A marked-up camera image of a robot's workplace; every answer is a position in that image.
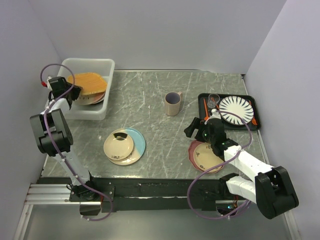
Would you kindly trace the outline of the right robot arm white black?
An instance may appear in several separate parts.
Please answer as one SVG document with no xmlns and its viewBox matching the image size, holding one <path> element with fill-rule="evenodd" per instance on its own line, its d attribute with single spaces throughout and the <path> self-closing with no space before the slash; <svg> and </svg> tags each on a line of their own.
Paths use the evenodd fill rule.
<svg viewBox="0 0 320 240">
<path fill-rule="evenodd" d="M 245 151 L 243 146 L 227 137 L 220 118 L 202 120 L 195 117 L 184 129 L 190 138 L 207 143 L 213 154 L 222 160 L 222 167 L 231 164 L 247 176 L 244 179 L 231 173 L 219 179 L 209 194 L 215 199 L 230 199 L 239 196 L 255 203 L 264 217 L 273 219 L 299 206 L 299 199 L 288 171 L 282 167 L 266 164 Z"/>
</svg>

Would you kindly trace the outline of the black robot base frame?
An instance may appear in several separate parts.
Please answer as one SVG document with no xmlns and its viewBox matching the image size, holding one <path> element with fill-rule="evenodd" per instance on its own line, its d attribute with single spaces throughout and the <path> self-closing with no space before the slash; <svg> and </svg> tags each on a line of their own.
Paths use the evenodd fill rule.
<svg viewBox="0 0 320 240">
<path fill-rule="evenodd" d="M 186 210 L 229 211 L 241 196 L 230 193 L 223 180 L 93 178 L 88 187 L 67 184 L 69 200 L 80 203 L 80 213 L 96 216 L 119 211 Z"/>
</svg>

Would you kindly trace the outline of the beige pink branch plate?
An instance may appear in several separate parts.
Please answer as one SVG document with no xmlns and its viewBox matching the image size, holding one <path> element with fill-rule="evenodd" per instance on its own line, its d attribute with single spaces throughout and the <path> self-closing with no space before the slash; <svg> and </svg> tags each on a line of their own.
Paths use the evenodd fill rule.
<svg viewBox="0 0 320 240">
<path fill-rule="evenodd" d="M 103 101 L 104 97 L 105 97 L 105 92 L 100 92 L 100 93 L 95 93 L 90 95 L 79 95 L 77 100 L 75 100 L 74 102 L 77 105 L 82 105 L 82 106 L 93 105 Z"/>
</svg>

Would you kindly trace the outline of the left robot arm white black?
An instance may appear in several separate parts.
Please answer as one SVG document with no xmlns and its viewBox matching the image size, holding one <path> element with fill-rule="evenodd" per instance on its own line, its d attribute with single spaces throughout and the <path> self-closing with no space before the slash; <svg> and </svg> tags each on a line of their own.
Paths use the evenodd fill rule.
<svg viewBox="0 0 320 240">
<path fill-rule="evenodd" d="M 54 158 L 71 179 L 71 191 L 88 201 L 100 193 L 91 173 L 80 163 L 73 150 L 74 139 L 64 113 L 80 94 L 80 88 L 57 76 L 47 81 L 51 99 L 45 110 L 30 117 L 30 125 L 39 151 Z"/>
</svg>

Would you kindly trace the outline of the wooden bamboo tray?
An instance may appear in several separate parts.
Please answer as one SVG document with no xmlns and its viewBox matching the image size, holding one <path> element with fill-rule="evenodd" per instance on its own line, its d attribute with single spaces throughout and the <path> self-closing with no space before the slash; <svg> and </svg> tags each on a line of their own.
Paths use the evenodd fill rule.
<svg viewBox="0 0 320 240">
<path fill-rule="evenodd" d="M 92 94 L 104 93 L 107 89 L 107 82 L 104 78 L 94 72 L 78 73 L 74 75 L 74 84 L 81 88 L 80 95 L 87 96 Z"/>
</svg>

